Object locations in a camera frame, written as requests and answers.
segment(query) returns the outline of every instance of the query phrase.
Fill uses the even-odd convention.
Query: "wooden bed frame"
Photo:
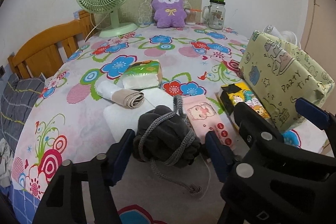
[[[62,42],[69,58],[78,49],[75,36],[82,33],[85,38],[93,29],[90,20],[91,14],[84,10],[78,14],[79,20],[44,30],[29,39],[16,55],[9,56],[8,63],[12,72],[21,79],[31,78],[28,68],[33,77],[38,77],[41,73],[47,78],[53,76],[63,65],[56,43]]]

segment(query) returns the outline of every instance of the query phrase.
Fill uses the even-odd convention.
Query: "yellow ribbon bow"
[[[176,12],[177,10],[176,9],[166,9],[166,12],[169,13],[169,16],[171,15],[175,15],[173,12]]]

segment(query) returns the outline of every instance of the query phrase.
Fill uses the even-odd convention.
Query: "pillow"
[[[1,96],[1,133],[11,150],[15,148],[23,126],[38,96],[44,88],[44,78],[20,80],[13,73]]]

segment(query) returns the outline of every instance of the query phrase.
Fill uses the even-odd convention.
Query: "purple plush toy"
[[[183,9],[183,0],[153,0],[154,20],[158,28],[183,28],[187,17]]]

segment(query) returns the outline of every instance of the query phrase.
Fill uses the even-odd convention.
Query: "glass mug handle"
[[[205,18],[205,17],[204,17],[204,11],[205,11],[206,8],[209,9],[209,6],[204,6],[204,7],[203,7],[203,9],[202,9],[202,15],[201,15],[201,16],[202,16],[202,18],[203,18],[206,22],[208,22],[208,20],[209,20],[209,16],[208,16],[208,18]]]

